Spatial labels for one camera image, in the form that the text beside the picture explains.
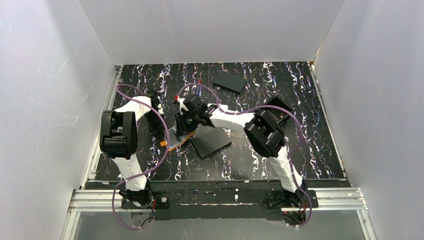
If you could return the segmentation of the orange leather card holder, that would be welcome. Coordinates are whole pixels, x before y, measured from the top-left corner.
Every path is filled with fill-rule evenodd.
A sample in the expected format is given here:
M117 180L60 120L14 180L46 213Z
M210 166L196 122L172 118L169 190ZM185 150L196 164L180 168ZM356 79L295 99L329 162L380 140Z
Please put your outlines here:
M168 151L171 152L175 150L176 148L180 147L181 145L183 145L187 140L189 140L194 135L194 133L195 132L192 131L185 135L177 136L176 127L174 126L169 129L169 137L166 138L166 136L164 136L164 139L160 142L160 146L169 147Z

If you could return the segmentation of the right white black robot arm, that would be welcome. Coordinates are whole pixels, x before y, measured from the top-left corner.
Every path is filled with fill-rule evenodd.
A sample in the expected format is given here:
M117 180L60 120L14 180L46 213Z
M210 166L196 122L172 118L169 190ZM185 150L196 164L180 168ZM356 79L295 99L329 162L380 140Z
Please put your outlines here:
M279 97L245 111L230 110L224 104L206 104L196 94L176 96L174 103L179 107L175 115L177 137L193 132L199 125L244 132L256 153L273 166L285 191L306 192L303 178L289 160L281 127L287 118L293 117L292 109Z

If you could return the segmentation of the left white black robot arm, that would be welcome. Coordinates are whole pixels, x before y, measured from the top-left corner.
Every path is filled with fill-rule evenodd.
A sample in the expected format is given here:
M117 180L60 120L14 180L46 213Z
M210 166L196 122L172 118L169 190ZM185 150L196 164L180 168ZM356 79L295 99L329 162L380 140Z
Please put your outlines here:
M120 108L102 113L99 147L118 166L124 179L142 173L136 156L138 120L145 118L149 133L159 138L165 133L160 120L163 113L162 96L156 90L136 96Z

